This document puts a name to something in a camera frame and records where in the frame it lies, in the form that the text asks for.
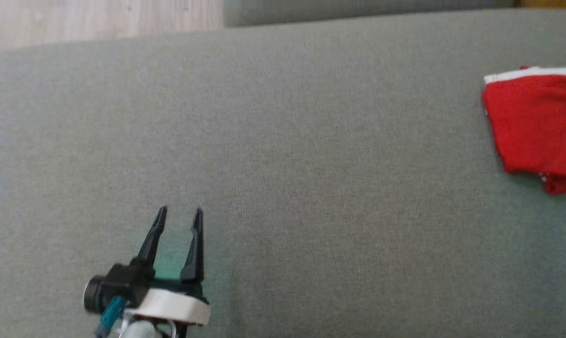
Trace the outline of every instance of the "gray sofa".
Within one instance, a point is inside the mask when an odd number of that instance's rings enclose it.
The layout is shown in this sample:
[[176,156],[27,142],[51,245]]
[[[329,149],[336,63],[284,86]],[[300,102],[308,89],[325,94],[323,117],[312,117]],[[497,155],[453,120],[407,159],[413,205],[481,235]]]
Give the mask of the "gray sofa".
[[225,0],[227,26],[251,26],[430,11],[507,8],[515,0]]
[[85,282],[205,211],[190,337],[566,337],[566,195],[507,175],[484,75],[566,66],[566,11],[501,9],[0,56],[0,337],[92,336]]

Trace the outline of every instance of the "red cloth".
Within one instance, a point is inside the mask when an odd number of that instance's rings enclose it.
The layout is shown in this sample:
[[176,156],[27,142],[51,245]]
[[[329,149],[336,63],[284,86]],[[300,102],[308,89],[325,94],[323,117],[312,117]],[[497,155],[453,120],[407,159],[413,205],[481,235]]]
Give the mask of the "red cloth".
[[547,193],[566,193],[566,75],[499,75],[483,99],[504,169],[543,173]]

